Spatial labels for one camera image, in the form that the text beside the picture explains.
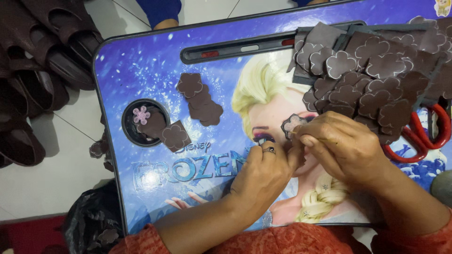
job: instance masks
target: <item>red scissors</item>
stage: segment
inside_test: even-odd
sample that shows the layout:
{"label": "red scissors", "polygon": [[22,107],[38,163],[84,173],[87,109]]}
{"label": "red scissors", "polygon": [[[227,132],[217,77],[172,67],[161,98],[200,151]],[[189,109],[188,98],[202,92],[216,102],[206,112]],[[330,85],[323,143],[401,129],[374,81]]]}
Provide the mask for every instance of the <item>red scissors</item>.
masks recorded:
{"label": "red scissors", "polygon": [[427,106],[427,109],[438,115],[438,136],[432,142],[425,133],[416,112],[411,112],[410,128],[403,127],[402,137],[404,137],[417,151],[417,154],[411,158],[404,158],[397,155],[389,145],[382,145],[383,151],[389,159],[401,163],[414,163],[423,160],[428,150],[439,149],[443,147],[451,138],[451,119],[447,112],[439,105]]}

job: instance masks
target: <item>orange sleeve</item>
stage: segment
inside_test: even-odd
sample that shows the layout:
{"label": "orange sleeve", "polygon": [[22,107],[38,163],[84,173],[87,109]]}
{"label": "orange sleeve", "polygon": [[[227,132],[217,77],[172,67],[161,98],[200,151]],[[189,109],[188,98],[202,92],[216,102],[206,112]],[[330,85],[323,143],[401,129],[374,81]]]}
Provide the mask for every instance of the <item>orange sleeve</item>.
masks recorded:
{"label": "orange sleeve", "polygon": [[170,254],[152,224],[147,224],[136,235],[129,235],[108,254]]}
{"label": "orange sleeve", "polygon": [[371,243],[374,254],[452,253],[452,217],[442,229],[428,235],[407,236],[387,230],[377,230],[377,233]]}

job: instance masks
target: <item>eye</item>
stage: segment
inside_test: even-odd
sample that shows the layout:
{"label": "eye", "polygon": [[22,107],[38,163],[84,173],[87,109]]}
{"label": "eye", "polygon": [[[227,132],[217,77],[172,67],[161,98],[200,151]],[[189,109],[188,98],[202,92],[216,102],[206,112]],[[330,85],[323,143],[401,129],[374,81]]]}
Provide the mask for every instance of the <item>eye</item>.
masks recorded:
{"label": "eye", "polygon": [[307,122],[310,122],[310,121],[314,120],[314,118],[315,118],[315,116],[307,116],[307,117],[305,117]]}
{"label": "eye", "polygon": [[266,141],[275,142],[275,139],[273,139],[273,137],[267,133],[256,133],[254,135],[253,141],[261,145]]}

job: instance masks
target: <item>ring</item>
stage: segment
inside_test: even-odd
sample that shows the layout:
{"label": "ring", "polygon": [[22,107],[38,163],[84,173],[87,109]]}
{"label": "ring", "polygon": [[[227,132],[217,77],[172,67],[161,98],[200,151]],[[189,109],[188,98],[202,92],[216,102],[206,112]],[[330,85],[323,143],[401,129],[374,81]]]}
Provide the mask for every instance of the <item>ring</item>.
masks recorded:
{"label": "ring", "polygon": [[273,154],[276,154],[275,148],[273,146],[269,146],[266,149],[264,149],[262,152],[271,152]]}

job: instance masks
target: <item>blue background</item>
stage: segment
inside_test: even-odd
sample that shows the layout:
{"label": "blue background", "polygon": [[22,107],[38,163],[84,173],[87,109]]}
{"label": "blue background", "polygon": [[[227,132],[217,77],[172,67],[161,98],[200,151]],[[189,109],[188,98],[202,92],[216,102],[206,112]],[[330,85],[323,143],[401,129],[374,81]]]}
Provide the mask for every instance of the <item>blue background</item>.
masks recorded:
{"label": "blue background", "polygon": [[[221,171],[230,172],[230,151],[245,155],[245,147],[254,145],[243,133],[240,117],[231,109],[231,96],[240,70],[250,56],[188,66],[179,58],[182,49],[294,31],[297,27],[315,26],[318,22],[334,24],[363,20],[369,25],[401,24],[417,15],[436,19],[434,4],[434,0],[365,0],[106,42],[97,55],[95,72],[116,156],[129,233],[136,233],[145,223],[155,222],[176,211],[176,208],[164,202],[166,199],[178,197],[190,205],[196,205],[187,191],[193,191],[208,201],[218,199],[226,181],[232,178],[213,177],[178,183],[163,181],[162,185],[158,185],[151,166],[142,166],[137,172],[132,163],[166,162],[171,171],[173,163],[180,158],[228,153],[229,158],[219,160],[229,163]],[[200,73],[203,83],[210,88],[212,99],[223,107],[224,113],[218,126],[203,127],[198,120],[191,120],[189,117],[187,103],[175,89],[183,72]],[[175,154],[163,145],[143,148],[132,144],[124,135],[121,117],[130,102],[141,98],[151,98],[162,103],[171,122],[183,122],[193,143],[210,142],[211,147],[207,153],[193,150]],[[408,156],[412,151],[404,144],[400,140],[393,147],[395,151]],[[450,157],[451,149],[451,143],[448,143],[442,152]],[[202,160],[195,162],[197,170],[201,162]],[[436,155],[429,156],[428,160],[419,165],[398,166],[425,189],[428,189],[433,179],[431,174],[436,175],[437,169],[447,169],[446,159]],[[184,174],[188,169],[179,170],[180,174]],[[212,158],[205,171],[205,174],[210,173],[214,173]],[[291,197],[296,191],[296,184],[289,184],[278,199]],[[262,222],[259,220],[251,229],[261,226]]]}

